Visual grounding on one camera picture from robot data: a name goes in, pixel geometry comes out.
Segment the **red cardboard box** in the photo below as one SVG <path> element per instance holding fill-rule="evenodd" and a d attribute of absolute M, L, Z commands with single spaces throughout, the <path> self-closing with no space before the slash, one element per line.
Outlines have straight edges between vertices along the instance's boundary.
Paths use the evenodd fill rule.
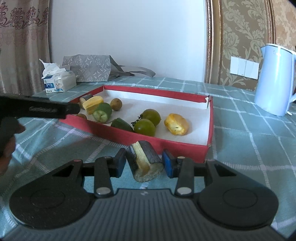
<path fill-rule="evenodd" d="M 157 125 L 155 137 L 117 129 L 111 127 L 111 124 L 98 123 L 92 115 L 87 115 L 85 110 L 81 110 L 80 113 L 85 114 L 87 120 L 68 115 L 65 120 L 60 121 L 123 145 L 128 146 L 137 141 L 146 140 L 152 144 L 158 154 L 161 154 L 163 149 L 168 149 L 175 157 L 186 156 L 195 162 L 204 162 L 212 143 L 214 129 L 211 96 L 114 85 L 101 86 L 89 93 L 102 96 L 107 103 L 110 103 L 113 98 L 119 98 L 122 101 L 122 108 L 119 111 L 113 111 L 110 121 L 120 117 L 131 123 L 137 120 L 144 110 L 157 110 L 162 120 Z M 78 103 L 80 97 L 71 102 Z M 170 113 L 180 114 L 188 121 L 190 128 L 186 135 L 174 136 L 165 127 L 164 120 Z"/>

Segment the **electric kettle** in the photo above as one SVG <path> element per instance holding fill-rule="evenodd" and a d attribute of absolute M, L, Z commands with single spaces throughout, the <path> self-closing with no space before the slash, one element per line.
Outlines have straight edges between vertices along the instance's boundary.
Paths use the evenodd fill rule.
<path fill-rule="evenodd" d="M 263 110 L 284 116 L 293 95 L 296 52 L 276 44 L 266 44 L 261 48 L 263 64 L 256 88 L 254 102 Z"/>

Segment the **patterned bag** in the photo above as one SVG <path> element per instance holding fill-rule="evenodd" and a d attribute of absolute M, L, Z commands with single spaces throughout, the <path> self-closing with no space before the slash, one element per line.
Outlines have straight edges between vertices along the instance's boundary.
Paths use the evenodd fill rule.
<path fill-rule="evenodd" d="M 62 65 L 70 65 L 70 70 L 76 75 L 76 82 L 110 81 L 118 76 L 134 76 L 133 73 L 155 76 L 147 68 L 118 65 L 110 55 L 65 56 Z"/>

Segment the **kettle handle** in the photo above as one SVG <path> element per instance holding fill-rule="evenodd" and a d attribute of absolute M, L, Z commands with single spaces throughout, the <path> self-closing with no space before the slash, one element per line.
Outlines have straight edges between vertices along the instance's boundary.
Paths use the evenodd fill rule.
<path fill-rule="evenodd" d="M 291 97 L 290 97 L 290 101 L 294 102 L 296 100 L 296 93 L 294 95 L 292 95 L 293 93 L 293 86 L 294 86 L 294 74 L 295 74 L 295 59 L 296 59 L 296 52 L 293 52 L 293 62 L 292 62 L 292 79 L 291 79 Z"/>

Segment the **gray ribbed panel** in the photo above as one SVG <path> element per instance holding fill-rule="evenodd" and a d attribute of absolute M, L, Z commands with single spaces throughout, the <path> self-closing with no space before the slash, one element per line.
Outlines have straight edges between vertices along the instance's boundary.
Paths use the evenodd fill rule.
<path fill-rule="evenodd" d="M 54 230 L 19 225 L 5 241 L 281 241 L 271 227 L 231 231 L 212 224 L 193 202 L 174 197 L 170 190 L 120 189 L 98 199 L 77 222 Z"/>

